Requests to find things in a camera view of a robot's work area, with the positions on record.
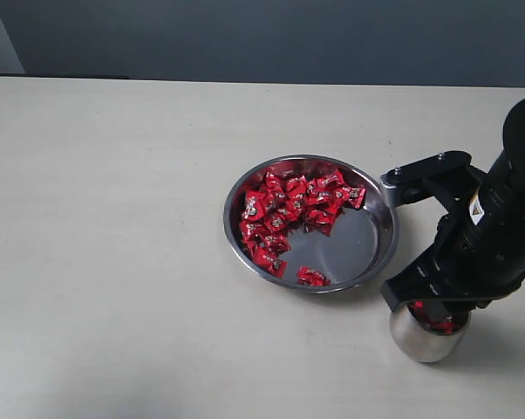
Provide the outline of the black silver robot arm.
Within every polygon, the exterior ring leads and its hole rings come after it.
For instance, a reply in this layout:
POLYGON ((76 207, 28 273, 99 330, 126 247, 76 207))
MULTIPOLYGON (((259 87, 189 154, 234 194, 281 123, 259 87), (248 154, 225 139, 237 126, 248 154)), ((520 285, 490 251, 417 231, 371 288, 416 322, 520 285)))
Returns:
POLYGON ((503 149, 488 172, 447 151, 382 175, 393 207, 435 198, 446 210, 433 243, 384 282, 391 311, 421 302, 442 319, 483 308, 525 279, 525 99, 508 113, 503 149))

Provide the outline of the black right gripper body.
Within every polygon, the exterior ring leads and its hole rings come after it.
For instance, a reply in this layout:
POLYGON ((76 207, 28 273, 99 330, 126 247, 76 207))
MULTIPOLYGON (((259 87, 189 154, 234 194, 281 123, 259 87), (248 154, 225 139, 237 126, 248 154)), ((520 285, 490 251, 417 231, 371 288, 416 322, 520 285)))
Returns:
POLYGON ((525 279, 525 197, 475 192, 436 262, 465 299, 501 299, 517 290, 525 279))

